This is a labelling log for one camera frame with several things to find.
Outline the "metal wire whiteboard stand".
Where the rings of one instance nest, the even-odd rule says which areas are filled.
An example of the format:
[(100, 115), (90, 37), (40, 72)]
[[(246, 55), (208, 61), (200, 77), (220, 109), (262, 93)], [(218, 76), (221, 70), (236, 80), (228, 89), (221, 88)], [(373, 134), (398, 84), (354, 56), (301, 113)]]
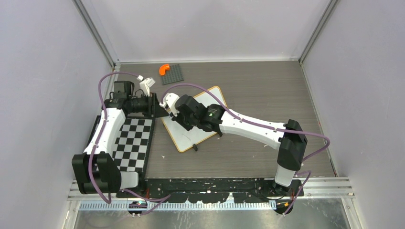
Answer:
[(204, 138), (203, 140), (192, 144), (191, 149), (194, 152), (198, 152), (198, 150), (200, 149), (201, 144), (209, 143), (214, 137), (221, 138), (223, 135), (224, 135), (223, 133), (215, 132), (215, 133), (211, 134), (210, 136)]

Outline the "black white checkerboard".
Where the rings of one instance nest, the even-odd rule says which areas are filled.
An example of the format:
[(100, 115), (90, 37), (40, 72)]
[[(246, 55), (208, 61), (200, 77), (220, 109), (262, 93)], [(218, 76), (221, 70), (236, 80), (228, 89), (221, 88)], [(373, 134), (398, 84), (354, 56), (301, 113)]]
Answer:
[(119, 171), (145, 177), (155, 123), (155, 119), (145, 117), (125, 120), (112, 146), (112, 159)]

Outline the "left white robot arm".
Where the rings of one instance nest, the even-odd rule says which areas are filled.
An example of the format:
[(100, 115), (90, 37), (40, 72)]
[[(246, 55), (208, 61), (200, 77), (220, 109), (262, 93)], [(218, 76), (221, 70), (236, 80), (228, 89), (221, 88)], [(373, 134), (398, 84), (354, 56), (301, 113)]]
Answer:
[(137, 96), (130, 81), (116, 81), (104, 101), (92, 139), (72, 166), (81, 194), (116, 193), (128, 188), (134, 197), (146, 193), (142, 181), (151, 148), (156, 118), (167, 116), (150, 92), (154, 80), (140, 82)]

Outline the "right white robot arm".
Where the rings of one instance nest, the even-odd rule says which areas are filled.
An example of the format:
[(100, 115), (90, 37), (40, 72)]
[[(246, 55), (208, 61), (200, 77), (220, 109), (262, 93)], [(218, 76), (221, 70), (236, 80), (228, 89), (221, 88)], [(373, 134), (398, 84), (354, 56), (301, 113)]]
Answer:
[(277, 150), (277, 170), (273, 191), (284, 196), (292, 189), (292, 179), (300, 170), (307, 139), (299, 123), (271, 123), (227, 108), (220, 100), (215, 104), (204, 105), (189, 95), (167, 94), (161, 107), (169, 112), (171, 121), (186, 131), (194, 128), (200, 132), (233, 134), (264, 143)]

